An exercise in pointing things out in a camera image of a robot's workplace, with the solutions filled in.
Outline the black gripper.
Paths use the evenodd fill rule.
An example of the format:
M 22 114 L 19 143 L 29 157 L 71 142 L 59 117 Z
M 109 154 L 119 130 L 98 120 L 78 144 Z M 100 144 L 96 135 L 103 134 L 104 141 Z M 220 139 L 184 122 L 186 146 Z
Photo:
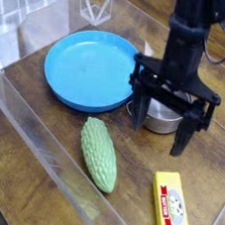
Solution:
M 134 61 L 136 65 L 129 81 L 133 91 L 131 115 L 134 130 L 138 131 L 143 126 L 152 97 L 177 113 L 182 113 L 169 152 L 179 157 L 193 134 L 209 127 L 213 111 L 220 105 L 221 98 L 203 83 L 196 72 L 184 84 L 179 84 L 166 79 L 161 59 L 137 53 Z

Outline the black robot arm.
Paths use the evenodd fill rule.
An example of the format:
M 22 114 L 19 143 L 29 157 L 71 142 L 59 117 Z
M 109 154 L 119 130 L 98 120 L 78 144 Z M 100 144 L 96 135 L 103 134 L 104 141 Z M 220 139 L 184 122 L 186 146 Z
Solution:
M 212 24 L 225 31 L 225 0 L 176 0 L 169 18 L 164 57 L 134 56 L 132 118 L 135 129 L 144 123 L 150 100 L 162 102 L 182 117 L 170 153 L 178 157 L 192 135 L 209 127 L 220 96 L 199 78 L 201 58 L 208 56 L 207 38 Z

